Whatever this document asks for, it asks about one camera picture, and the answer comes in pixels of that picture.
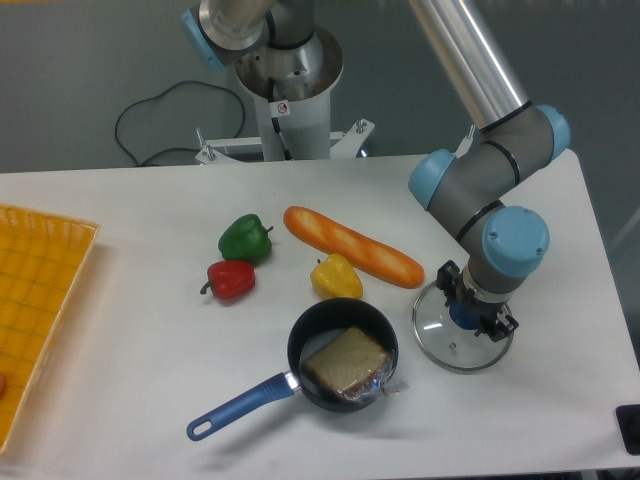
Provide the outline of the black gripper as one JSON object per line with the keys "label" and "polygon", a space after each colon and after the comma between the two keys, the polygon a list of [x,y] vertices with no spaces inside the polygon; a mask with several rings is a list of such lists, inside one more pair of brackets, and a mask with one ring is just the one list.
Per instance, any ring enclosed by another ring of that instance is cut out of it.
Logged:
{"label": "black gripper", "polygon": [[474,284],[468,286],[453,260],[438,269],[436,287],[443,292],[445,305],[452,305],[456,325],[478,325],[476,337],[486,335],[491,341],[501,341],[511,337],[519,327],[510,307],[505,305],[510,294],[495,294],[475,288]]}

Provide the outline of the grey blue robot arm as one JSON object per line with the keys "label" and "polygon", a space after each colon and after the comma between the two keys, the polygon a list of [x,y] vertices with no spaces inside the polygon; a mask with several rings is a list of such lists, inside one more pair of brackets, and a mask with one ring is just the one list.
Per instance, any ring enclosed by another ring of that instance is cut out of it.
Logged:
{"label": "grey blue robot arm", "polygon": [[[419,204],[468,253],[464,268],[441,267],[436,285],[453,320],[493,341],[516,329],[513,292],[538,267],[549,243],[536,213],[502,197],[557,158],[570,127],[553,107],[533,105],[470,1],[415,1],[413,13],[469,112],[469,142],[426,156],[409,179]],[[206,64],[233,66],[255,97],[268,160],[327,157],[329,116],[300,111],[327,94],[343,61],[316,26],[309,1],[203,1],[182,24]]]}

